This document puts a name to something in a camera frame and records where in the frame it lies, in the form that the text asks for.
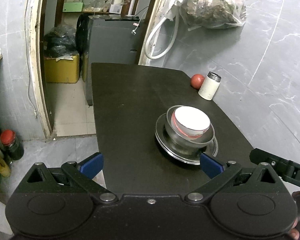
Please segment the right hand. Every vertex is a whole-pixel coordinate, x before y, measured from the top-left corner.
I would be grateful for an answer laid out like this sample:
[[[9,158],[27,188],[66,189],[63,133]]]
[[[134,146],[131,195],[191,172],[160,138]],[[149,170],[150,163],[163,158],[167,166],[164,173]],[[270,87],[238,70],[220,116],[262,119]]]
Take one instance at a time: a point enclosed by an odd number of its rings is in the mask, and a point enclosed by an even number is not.
[[[300,191],[295,191],[292,193],[292,197],[295,202],[296,202],[296,199],[298,198],[298,196],[300,196]],[[298,231],[298,229],[296,229],[298,222],[299,222],[299,217],[296,217],[294,224],[288,233],[290,238],[294,239],[294,240],[298,240],[300,237],[300,232]]]

